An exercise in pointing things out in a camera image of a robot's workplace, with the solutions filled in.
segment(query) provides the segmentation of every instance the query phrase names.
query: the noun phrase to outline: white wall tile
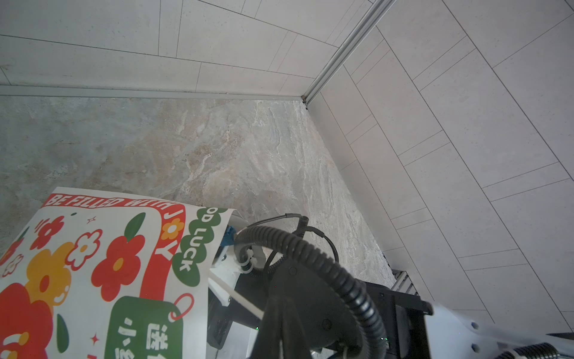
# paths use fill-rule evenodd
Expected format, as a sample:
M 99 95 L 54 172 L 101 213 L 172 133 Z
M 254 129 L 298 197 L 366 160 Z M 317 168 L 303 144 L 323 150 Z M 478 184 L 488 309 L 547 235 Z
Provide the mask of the white wall tile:
M 383 36 L 376 28 L 361 41 L 359 46 L 355 48 L 351 56 L 345 60 L 345 68 L 352 75 L 353 72 L 365 61 L 368 55 L 383 41 Z
M 343 18 L 339 21 L 337 26 L 331 32 L 327 40 L 325 41 L 327 44 L 335 45 L 335 41 L 343 32 L 343 29 L 347 26 L 347 24 L 351 21 L 353 15 L 359 10 L 363 0 L 354 0 L 351 6 L 345 12 Z
M 0 63 L 12 85 L 165 91 L 193 91 L 200 66 L 195 61 L 8 36 L 0 36 Z
M 4 73 L 0 70 L 0 85 L 9 85 L 10 82 L 8 81 L 8 78 L 6 78 L 6 76 L 4 76 Z
M 398 230 L 435 301 L 450 309 L 484 309 L 434 221 Z
M 369 8 L 371 7 L 372 3 L 368 0 L 364 0 L 359 10 L 355 12 L 351 21 L 347 23 L 347 26 L 343 29 L 343 32 L 337 37 L 337 40 L 333 43 L 334 46 L 341 47 L 345 39 L 351 34 L 351 31 L 357 26 L 359 21 L 363 18 L 363 16 L 367 13 Z
M 245 0 L 241 13 L 254 18 L 257 15 L 257 10 L 259 10 L 259 4 L 261 4 L 261 0 Z
M 564 319 L 566 319 L 566 322 L 568 322 L 568 324 L 570 325 L 570 328 L 574 329 L 574 311 L 572 312 L 562 312 L 562 315 L 564 316 Z
M 463 37 L 463 39 L 454 45 L 449 51 L 432 63 L 432 65 L 426 68 L 426 70 L 419 76 L 414 78 L 414 85 L 417 89 L 422 90 L 426 85 L 433 82 L 437 77 L 451 68 L 463 57 L 467 56 L 474 49 L 474 44 L 470 41 L 468 36 Z
M 444 131 L 440 131 L 437 134 L 434 134 L 433 136 L 419 143 L 415 147 L 412 147 L 411 149 L 404 151 L 403 153 L 398 155 L 398 158 L 401 160 L 402 165 L 406 166 L 409 163 L 415 162 L 419 158 L 428 155 L 434 150 L 441 148 L 447 143 L 450 143 L 447 135 L 444 133 Z
M 359 83 L 373 67 L 383 58 L 384 55 L 389 53 L 391 48 L 385 40 L 381 41 L 377 47 L 371 52 L 367 58 L 359 65 L 359 67 L 351 74 L 351 78 L 355 83 Z
M 520 249 L 463 257 L 459 258 L 459 262 L 465 271 L 504 267 L 507 265 L 528 264 L 526 258 L 522 255 L 522 252 L 520 252 Z
M 181 20 L 183 0 L 161 0 L 160 11 L 160 47 L 158 55 L 177 56 L 177 38 Z
M 393 250 L 388 250 L 384 252 L 387 262 L 391 269 L 396 269 L 397 271 L 406 271 L 409 275 L 410 281 L 413 283 L 414 287 L 417 289 L 418 295 L 420 295 L 422 300 L 433 300 L 431 293 L 426 287 L 425 282 L 422 280 L 417 267 L 413 264 L 409 253 L 406 248 L 398 248 Z
M 496 66 L 572 14 L 563 0 L 444 2 L 490 66 Z
M 477 269 L 467 275 L 496 325 L 540 334 L 569 330 L 529 265 Z
M 267 70 L 285 34 L 276 26 L 184 0 L 177 57 Z
M 377 120 L 373 115 L 367 117 L 363 122 L 359 123 L 357 127 L 353 128 L 349 133 L 345 135 L 347 141 L 352 144 L 357 138 L 361 137 L 368 130 L 377 125 Z
M 301 76 L 287 75 L 287 80 L 281 87 L 280 96 L 303 96 L 305 91 L 311 86 L 314 79 Z
M 423 208 L 422 210 L 414 211 L 412 213 L 393 218 L 391 221 L 396 229 L 401 229 L 415 225 L 417 223 L 428 221 L 429 219 L 432 219 L 431 213 L 429 212 L 428 208 Z
M 390 218 L 425 207 L 379 126 L 367 131 L 351 148 Z
M 353 195 L 353 199 L 363 214 L 364 220 L 369 225 L 380 249 L 390 250 L 402 247 L 401 239 L 381 201 L 379 201 L 375 190 L 371 187 L 359 161 L 354 161 L 342 169 L 341 176 L 349 188 L 349 192 Z
M 421 93 L 481 187 L 556 162 L 477 50 Z
M 283 63 L 283 59 L 285 59 L 285 55 L 287 55 L 287 51 L 289 51 L 291 45 L 293 45 L 293 42 L 295 41 L 296 37 L 297 34 L 295 34 L 293 31 L 287 31 L 287 34 L 285 35 L 285 38 L 283 39 L 281 46 L 279 46 L 279 50 L 277 50 L 277 53 L 275 54 L 275 57 L 273 58 L 271 65 L 269 65 L 268 69 L 269 71 L 279 70 L 279 66 L 281 66 L 281 63 Z
M 344 67 L 339 68 L 327 85 L 321 89 L 321 94 L 327 101 L 343 134 L 348 134 L 371 115 L 369 107 Z
M 315 78 L 327 65 L 335 51 L 337 48 L 334 46 L 297 35 L 283 63 L 279 66 L 279 72 Z
M 457 313 L 465 315 L 472 319 L 472 321 L 477 324 L 494 324 L 490 314 L 486 310 L 457 310 Z
M 5 0 L 0 34 L 157 55 L 160 3 Z
M 573 33 L 574 16 L 570 16 L 495 67 L 502 82 L 571 175 L 574 175 Z
M 377 27 L 411 79 L 465 36 L 441 0 L 401 0 Z
M 527 172 L 523 175 L 507 179 L 483 188 L 484 194 L 490 201 L 532 190 L 547 184 L 570 178 L 560 163 Z
M 492 205 L 558 308 L 574 311 L 574 182 L 564 180 Z
M 309 113 L 337 168 L 341 170 L 355 161 L 355 155 L 345 135 L 321 94 L 309 104 Z
M 241 11 L 243 10 L 243 3 L 245 2 L 245 0 L 201 0 L 201 1 L 222 7 L 227 10 L 231 10 L 236 13 L 241 13 Z
M 357 88 L 397 153 L 441 130 L 392 52 L 373 67 Z
M 452 144 L 405 169 L 457 257 L 517 248 Z
M 202 63 L 197 92 L 277 95 L 286 80 L 275 72 Z
M 257 19 L 326 41 L 354 0 L 262 0 Z

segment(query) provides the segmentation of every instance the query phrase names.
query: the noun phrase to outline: poster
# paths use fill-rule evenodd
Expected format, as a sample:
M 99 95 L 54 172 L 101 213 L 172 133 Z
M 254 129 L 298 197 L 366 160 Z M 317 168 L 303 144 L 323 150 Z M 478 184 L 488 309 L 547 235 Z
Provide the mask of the poster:
M 204 358 L 232 211 L 56 188 L 0 258 L 0 358 Z

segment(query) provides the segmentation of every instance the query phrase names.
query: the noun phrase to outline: black corrugated hose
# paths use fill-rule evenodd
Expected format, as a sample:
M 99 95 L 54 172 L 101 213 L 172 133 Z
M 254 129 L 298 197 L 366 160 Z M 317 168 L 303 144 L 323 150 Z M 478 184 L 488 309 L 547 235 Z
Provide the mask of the black corrugated hose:
M 273 227 L 247 227 L 239 232 L 235 237 L 235 255 L 239 262 L 247 261 L 247 248 L 250 245 L 276 250 L 298 262 L 317 274 L 341 298 L 355 318 L 362 337 L 361 349 L 349 350 L 349 358 L 385 357 L 386 331 L 383 320 L 364 286 L 343 267 L 302 238 Z
M 303 234 L 305 232 L 313 232 L 313 233 L 317 234 L 319 237 L 324 238 L 327 241 L 327 243 L 329 243 L 329 246 L 331 247 L 331 250 L 333 251 L 333 258 L 335 259 L 335 262 L 337 262 L 337 263 L 339 262 L 339 252 L 337 252 L 337 249 L 335 248 L 335 244 L 333 244 L 333 242 L 329 239 L 329 237 L 327 237 L 325 235 L 325 233 L 323 233 L 322 231 L 320 231 L 319 229 L 317 229 L 315 227 L 305 226 L 305 227 L 301 227 L 301 228 L 296 229 L 293 232 L 293 234 L 298 236 L 298 237 L 303 238 Z M 281 257 L 273 265 L 270 265 L 271 261 L 273 261 L 273 258 L 275 258 L 276 254 L 277 254 L 277 251 L 273 251 L 271 253 L 269 258 L 267 259 L 267 262 L 265 262 L 265 267 L 263 268 L 263 270 L 253 267 L 253 269 L 251 270 L 251 275 L 259 278 L 259 277 L 263 276 L 264 273 L 266 275 L 275 273 L 277 268 L 279 268 L 281 263 L 283 263 L 286 259 L 286 257 Z M 243 266 L 243 269 L 248 271 L 250 265 L 251 264 L 247 264 L 247 265 Z
M 309 223 L 309 218 L 303 216 L 302 214 L 299 214 L 299 213 L 285 213 L 285 214 L 282 214 L 282 215 L 278 215 L 278 216 L 276 216 L 276 217 L 271 217 L 271 218 L 262 219 L 262 220 L 260 220 L 260 221 L 257 221 L 257 222 L 254 222 L 254 223 L 248 225 L 247 227 L 258 226 L 258 225 L 262 225 L 263 223 L 273 222 L 273 221 L 276 221 L 276 220 L 278 220 L 278 219 L 283 219 L 283 218 L 299 218 L 299 223 L 301 223 L 301 221 L 304 221 L 304 224 L 303 224 L 304 226 L 306 226 L 307 223 Z M 275 255 L 272 254 L 269 258 L 270 258 L 271 260 L 273 260 L 272 257 L 275 257 Z M 277 262 L 275 262 L 273 265 L 267 265 L 267 263 L 266 263 L 266 267 L 268 267 L 266 271 L 263 271 L 263 270 L 261 270 L 261 269 L 259 269 L 259 268 L 253 267 L 253 269 L 251 270 L 251 275 L 254 276 L 254 277 L 256 277 L 256 278 L 259 278 L 259 277 L 261 277 L 261 276 L 263 275 L 263 273 L 272 274 L 272 273 L 274 273 L 274 272 L 277 270 L 277 268 L 279 268 L 279 266 L 281 265 L 281 263 L 283 263 L 283 262 L 285 261 L 285 259 L 286 259 L 285 257 L 281 257 L 281 258 L 279 258 L 279 260 L 278 260 Z M 244 265 L 242 268 L 243 268 L 244 271 L 248 271 L 250 266 L 251 266 L 251 264 L 248 263 L 248 264 Z

